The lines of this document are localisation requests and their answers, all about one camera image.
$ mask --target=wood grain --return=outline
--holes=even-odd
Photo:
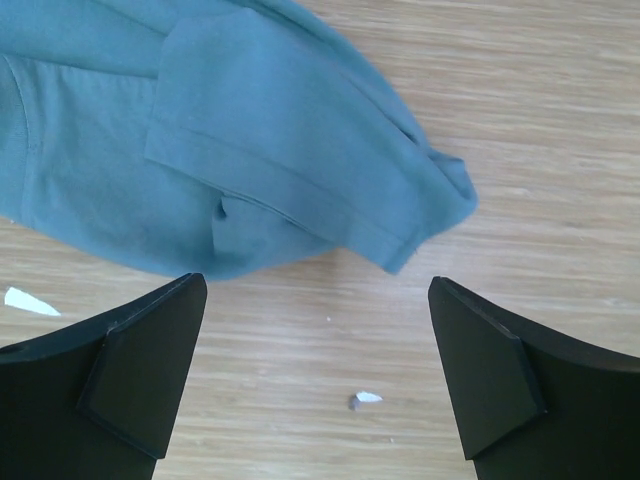
[[[347,252],[211,285],[163,479],[471,480],[430,326],[446,275],[583,340],[640,355],[640,4],[306,0],[389,77],[481,205],[397,277]],[[0,343],[165,279],[0,221]],[[359,390],[385,401],[354,413]]]

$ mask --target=wrinkled fabric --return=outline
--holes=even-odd
[[[346,247],[395,273],[476,206],[288,0],[0,5],[0,215],[86,252],[215,280]]]

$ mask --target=folded cloth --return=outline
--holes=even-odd
[[[0,215],[224,279],[346,247],[397,272],[470,215],[351,44],[289,0],[4,0]]]

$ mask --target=fabric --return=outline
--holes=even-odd
[[[395,273],[470,215],[381,74],[288,0],[0,0],[0,215],[134,268],[346,247]]]

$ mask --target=black object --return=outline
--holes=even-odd
[[[207,297],[187,275],[0,349],[0,479],[149,480],[164,458]]]
[[[445,278],[431,318],[480,480],[640,478],[640,359],[508,312]]]

